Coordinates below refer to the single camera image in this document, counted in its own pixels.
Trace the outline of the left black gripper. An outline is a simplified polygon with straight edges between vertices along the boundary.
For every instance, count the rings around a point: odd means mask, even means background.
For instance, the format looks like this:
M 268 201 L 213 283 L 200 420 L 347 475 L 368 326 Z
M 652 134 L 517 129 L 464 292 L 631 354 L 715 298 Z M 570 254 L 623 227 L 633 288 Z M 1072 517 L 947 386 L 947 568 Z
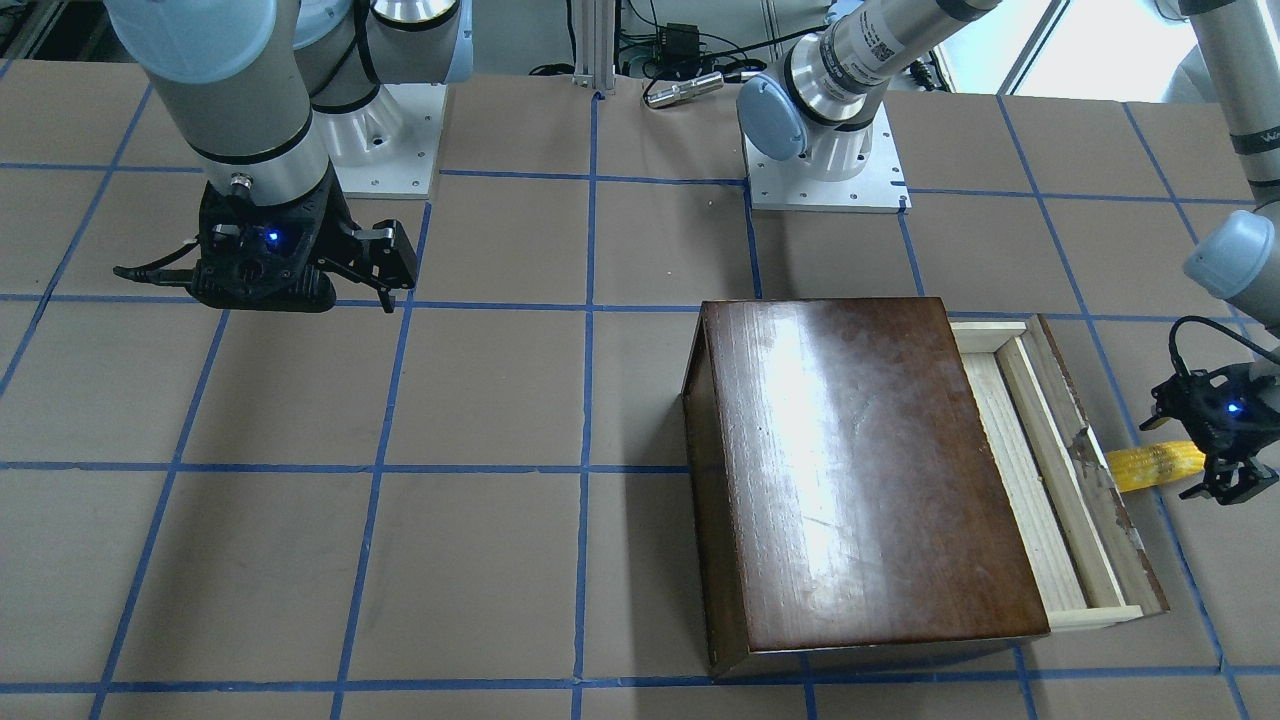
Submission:
M 1277 484 L 1274 468 L 1248 460 L 1277 442 L 1276 374 L 1258 372 L 1251 363 L 1215 372 L 1176 372 L 1152 388 L 1151 396 L 1151 416 L 1140 429 L 1178 421 L 1207 455 L 1201 482 L 1179 492 L 1180 500 L 1244 503 Z

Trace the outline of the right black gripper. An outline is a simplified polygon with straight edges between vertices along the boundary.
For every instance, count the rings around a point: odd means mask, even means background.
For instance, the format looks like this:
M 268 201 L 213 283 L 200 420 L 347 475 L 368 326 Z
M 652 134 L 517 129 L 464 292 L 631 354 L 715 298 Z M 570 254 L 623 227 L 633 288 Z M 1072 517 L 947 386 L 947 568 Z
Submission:
M 198 250 L 188 292 L 216 309 L 324 313 L 337 301 L 334 275 L 375 291 L 381 310 L 413 290 L 419 256 L 398 220 L 357 228 L 337 173 L 303 196 L 261 206 L 207 183 L 198 205 Z

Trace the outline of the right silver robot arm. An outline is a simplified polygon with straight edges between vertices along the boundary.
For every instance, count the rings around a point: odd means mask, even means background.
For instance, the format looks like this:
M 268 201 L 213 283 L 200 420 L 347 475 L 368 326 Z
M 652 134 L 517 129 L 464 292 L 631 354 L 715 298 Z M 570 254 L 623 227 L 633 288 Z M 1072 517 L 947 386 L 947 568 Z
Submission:
M 470 1 L 109 1 L 204 169 L 195 237 L 114 274 L 179 288 L 221 310 L 325 313 L 333 278 L 371 288 L 385 313 L 419 258 L 396 219 L 353 219 L 342 167 L 404 152 L 394 85 L 474 70 Z

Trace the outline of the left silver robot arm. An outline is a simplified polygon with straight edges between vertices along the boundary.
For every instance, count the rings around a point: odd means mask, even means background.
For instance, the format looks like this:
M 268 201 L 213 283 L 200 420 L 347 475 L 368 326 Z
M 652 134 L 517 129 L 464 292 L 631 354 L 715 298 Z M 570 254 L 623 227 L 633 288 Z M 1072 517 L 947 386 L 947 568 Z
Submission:
M 860 131 L 882 88 L 925 50 L 995 9 L 992 1 L 860 1 L 804 35 L 778 67 L 745 83 L 737 118 L 745 137 L 776 161 L 797 160 L 840 131 Z M 1277 4 L 1183 1 L 1219 99 L 1254 208 L 1231 213 L 1203 237 L 1183 270 L 1211 296 L 1277 333 Z M 1152 388 L 1143 428 L 1179 421 L 1203 454 L 1201 482 L 1183 498 L 1245 502 L 1277 484 L 1260 452 L 1277 442 L 1277 352 L 1239 333 L 1256 355 L 1217 370 L 1192 370 L 1167 333 L 1172 374 Z

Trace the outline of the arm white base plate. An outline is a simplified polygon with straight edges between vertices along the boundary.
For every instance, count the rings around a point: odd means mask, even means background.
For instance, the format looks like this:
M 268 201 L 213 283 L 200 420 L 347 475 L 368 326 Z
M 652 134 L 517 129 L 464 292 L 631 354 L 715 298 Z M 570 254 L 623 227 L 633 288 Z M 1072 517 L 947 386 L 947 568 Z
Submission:
M 430 199 L 449 90 L 385 85 L 364 108 L 315 115 L 347 197 Z
M 813 129 L 773 110 L 739 118 L 751 205 L 771 211 L 900 213 L 913 206 L 886 105 L 872 123 Z

